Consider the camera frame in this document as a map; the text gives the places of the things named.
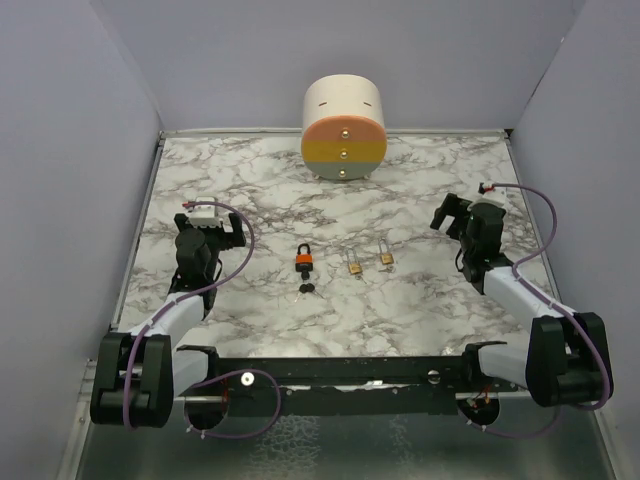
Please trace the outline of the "brass long-shackle padlock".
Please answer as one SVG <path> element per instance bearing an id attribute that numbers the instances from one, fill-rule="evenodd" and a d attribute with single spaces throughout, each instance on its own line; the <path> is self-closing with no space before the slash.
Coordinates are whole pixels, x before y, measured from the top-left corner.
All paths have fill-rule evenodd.
<path id="1" fill-rule="evenodd" d="M 384 238 L 381 238 L 378 242 L 378 245 L 379 245 L 381 263 L 385 266 L 393 265 L 394 258 L 390 251 L 387 241 Z"/>
<path id="2" fill-rule="evenodd" d="M 358 276 L 362 274 L 362 266 L 358 259 L 356 251 L 349 247 L 345 251 L 348 270 L 351 275 Z"/>

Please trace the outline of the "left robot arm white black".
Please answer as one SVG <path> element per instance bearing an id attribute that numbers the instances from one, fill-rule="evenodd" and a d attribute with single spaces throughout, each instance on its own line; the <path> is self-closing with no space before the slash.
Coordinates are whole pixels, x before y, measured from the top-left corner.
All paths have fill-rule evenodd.
<path id="1" fill-rule="evenodd" d="M 177 387 L 206 395 L 221 371 L 207 354 L 187 350 L 174 370 L 173 350 L 213 309 L 218 288 L 251 259 L 254 230 L 237 209 L 215 201 L 187 202 L 174 216 L 176 269 L 168 295 L 150 318 L 127 332 L 107 333 L 99 347 L 90 401 L 95 424 L 160 428 L 170 416 Z"/>

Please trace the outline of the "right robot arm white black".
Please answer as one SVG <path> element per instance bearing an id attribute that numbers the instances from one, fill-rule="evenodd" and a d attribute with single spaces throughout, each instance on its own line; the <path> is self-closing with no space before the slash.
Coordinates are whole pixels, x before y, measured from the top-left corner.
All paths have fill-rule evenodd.
<path id="1" fill-rule="evenodd" d="M 526 349 L 504 342 L 467 345 L 459 367 L 461 383 L 481 391 L 499 379 L 526 389 L 541 407 L 599 409 L 614 391 L 604 322 L 547 295 L 503 253 L 506 210 L 497 189 L 495 184 L 482 186 L 475 201 L 447 194 L 430 224 L 437 230 L 446 218 L 452 220 L 446 234 L 459 243 L 458 272 L 529 334 Z"/>

